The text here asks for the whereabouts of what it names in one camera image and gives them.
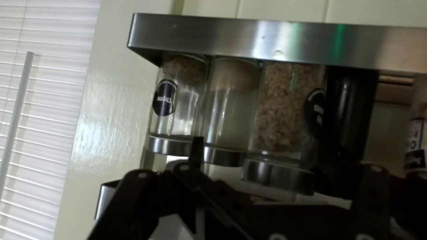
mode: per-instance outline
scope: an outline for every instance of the wall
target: wall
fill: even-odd
[[[126,48],[131,13],[179,13],[181,6],[174,0],[103,0],[56,238],[86,238],[99,184],[139,164],[157,68]],[[183,14],[427,26],[425,9],[425,0],[186,0]],[[374,117],[378,124],[383,117],[405,121],[403,114]]]
[[[55,238],[87,238],[99,185],[139,166],[158,68],[127,49],[134,12],[171,13],[173,0],[103,0]]]

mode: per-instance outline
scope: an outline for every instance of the clear plastic canister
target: clear plastic canister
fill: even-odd
[[[325,68],[265,62],[243,178],[311,193],[323,121]]]
[[[165,53],[142,168],[163,170],[169,156],[190,154],[193,137],[202,134],[207,69],[207,61],[201,56]]]
[[[242,164],[254,122],[261,73],[261,64],[253,60],[213,60],[203,116],[207,162]]]

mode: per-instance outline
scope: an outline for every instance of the window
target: window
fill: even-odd
[[[0,0],[0,156],[35,52],[0,201],[0,238],[54,238],[100,0]]]

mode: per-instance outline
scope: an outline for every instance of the cereal dispenser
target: cereal dispenser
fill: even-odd
[[[102,186],[90,238],[149,238],[174,213],[195,238],[427,238],[426,42],[419,28],[135,13],[128,48],[159,66],[142,169]],[[406,77],[402,177],[363,154],[375,98],[402,100]]]

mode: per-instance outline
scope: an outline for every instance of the stainless steel hood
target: stainless steel hood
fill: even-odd
[[[128,48],[427,73],[427,29],[135,13]]]

